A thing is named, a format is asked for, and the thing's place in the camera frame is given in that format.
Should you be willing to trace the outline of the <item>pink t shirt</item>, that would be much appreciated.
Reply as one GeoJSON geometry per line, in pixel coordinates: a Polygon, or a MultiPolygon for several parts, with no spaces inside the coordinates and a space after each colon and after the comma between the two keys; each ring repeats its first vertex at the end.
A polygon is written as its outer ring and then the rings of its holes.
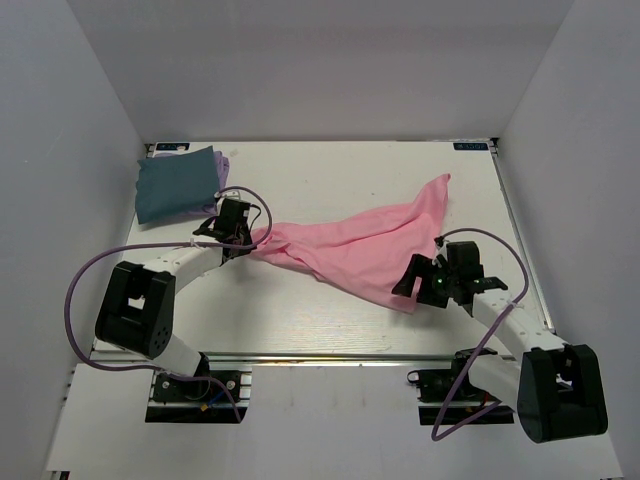
{"type": "Polygon", "coordinates": [[[410,203],[374,208],[341,221],[276,223],[250,257],[311,274],[378,306],[412,313],[417,302],[394,295],[392,289],[414,254],[434,255],[450,179],[450,174],[436,177],[410,203]]]}

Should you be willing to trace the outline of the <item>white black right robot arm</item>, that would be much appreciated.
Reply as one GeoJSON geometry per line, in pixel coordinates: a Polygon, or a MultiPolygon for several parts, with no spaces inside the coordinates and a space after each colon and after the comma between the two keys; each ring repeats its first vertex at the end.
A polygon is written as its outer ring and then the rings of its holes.
{"type": "Polygon", "coordinates": [[[451,402],[475,404],[496,420],[513,412],[527,435],[540,444],[608,430],[608,415],[596,353],[545,329],[518,305],[508,286],[487,276],[478,246],[437,241],[435,258],[415,254],[392,292],[444,309],[454,303],[483,324],[507,349],[503,359],[487,345],[460,350],[447,369],[408,373],[419,401],[439,405],[434,424],[448,420],[451,402]]]}

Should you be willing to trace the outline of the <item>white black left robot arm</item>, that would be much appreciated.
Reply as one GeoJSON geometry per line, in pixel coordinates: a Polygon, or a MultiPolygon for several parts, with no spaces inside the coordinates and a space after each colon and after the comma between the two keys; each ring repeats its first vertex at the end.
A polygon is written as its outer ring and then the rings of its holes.
{"type": "Polygon", "coordinates": [[[175,299],[197,278],[249,252],[253,207],[225,199],[218,215],[205,220],[187,245],[144,263],[118,263],[96,321],[96,337],[178,375],[177,387],[188,398],[205,396],[211,387],[209,367],[203,353],[173,333],[175,299]]]}

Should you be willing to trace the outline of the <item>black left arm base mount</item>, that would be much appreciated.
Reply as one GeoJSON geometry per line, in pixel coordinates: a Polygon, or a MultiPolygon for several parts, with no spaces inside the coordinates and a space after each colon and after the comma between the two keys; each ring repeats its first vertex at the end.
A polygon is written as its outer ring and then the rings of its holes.
{"type": "Polygon", "coordinates": [[[252,373],[214,370],[211,375],[229,391],[239,413],[223,388],[211,382],[182,382],[166,374],[151,384],[145,422],[149,424],[239,424],[248,410],[252,373]]]}

